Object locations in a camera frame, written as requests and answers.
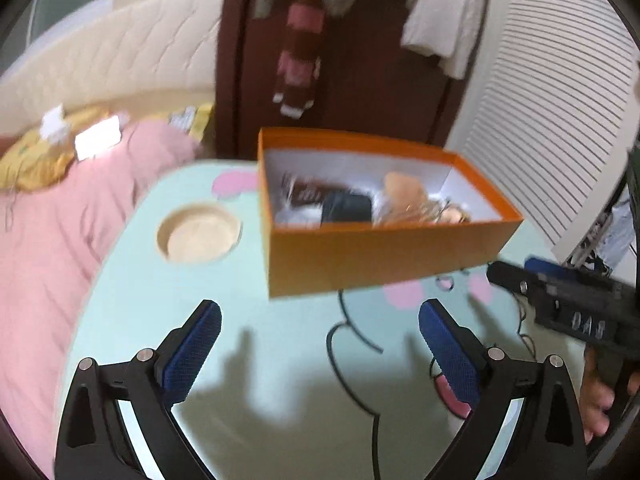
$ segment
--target pink heart pattern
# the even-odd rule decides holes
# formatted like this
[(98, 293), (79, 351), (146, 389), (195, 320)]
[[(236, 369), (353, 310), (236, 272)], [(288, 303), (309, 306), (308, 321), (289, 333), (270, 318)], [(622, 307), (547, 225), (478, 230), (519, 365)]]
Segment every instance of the pink heart pattern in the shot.
[(221, 173), (211, 186), (211, 192), (219, 198), (233, 198), (256, 189), (258, 189), (258, 174), (255, 171), (241, 170)]
[(476, 300), (485, 305), (490, 304), (494, 296), (494, 288), (485, 274), (472, 274), (469, 277), (468, 290)]
[(414, 310), (424, 301), (422, 283), (418, 280), (392, 283), (383, 287), (386, 302), (398, 310)]

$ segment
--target white louvered door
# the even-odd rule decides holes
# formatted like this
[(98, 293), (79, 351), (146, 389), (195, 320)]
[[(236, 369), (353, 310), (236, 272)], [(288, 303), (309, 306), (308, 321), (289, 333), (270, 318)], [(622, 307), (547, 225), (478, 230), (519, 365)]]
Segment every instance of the white louvered door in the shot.
[(564, 260), (606, 206), (638, 130), (638, 50), (606, 0), (489, 0), (447, 148)]

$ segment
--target human hand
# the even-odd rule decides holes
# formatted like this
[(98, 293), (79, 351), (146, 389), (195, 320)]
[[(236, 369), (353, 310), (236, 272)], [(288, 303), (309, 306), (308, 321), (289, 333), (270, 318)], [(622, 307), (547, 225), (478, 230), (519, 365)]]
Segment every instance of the human hand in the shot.
[[(640, 372), (629, 379), (628, 392), (635, 395), (640, 388)], [(588, 444), (594, 436), (603, 436), (609, 429), (609, 418), (604, 414), (612, 405), (614, 393), (598, 376), (596, 351), (587, 347), (584, 353), (584, 375), (580, 387), (580, 416), (584, 428), (584, 441)]]

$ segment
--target blue gripper pad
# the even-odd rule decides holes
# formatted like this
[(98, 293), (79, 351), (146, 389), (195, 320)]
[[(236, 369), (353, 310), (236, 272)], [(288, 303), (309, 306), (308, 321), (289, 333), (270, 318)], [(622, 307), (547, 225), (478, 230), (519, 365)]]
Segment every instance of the blue gripper pad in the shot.
[(191, 390), (205, 359), (222, 328), (222, 312), (213, 301), (205, 300), (183, 327), (172, 331), (158, 351), (169, 355), (159, 358), (164, 390), (162, 400), (166, 406), (183, 402)]
[(557, 278), (558, 280), (575, 281), (574, 274), (571, 269), (559, 266), (553, 262), (548, 262), (541, 258), (530, 257), (524, 262), (524, 269), (536, 274), (541, 272), (547, 276)]
[(420, 307), (418, 325), (456, 398), (475, 409), (480, 402), (479, 371), (443, 322), (431, 300), (425, 301)]

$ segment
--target black wallet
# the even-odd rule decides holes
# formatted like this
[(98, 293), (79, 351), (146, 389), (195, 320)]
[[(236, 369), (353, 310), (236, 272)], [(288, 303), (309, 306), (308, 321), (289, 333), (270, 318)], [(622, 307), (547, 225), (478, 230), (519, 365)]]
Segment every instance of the black wallet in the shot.
[(372, 218), (371, 198), (351, 191), (331, 191), (322, 201), (322, 223), (369, 222)]

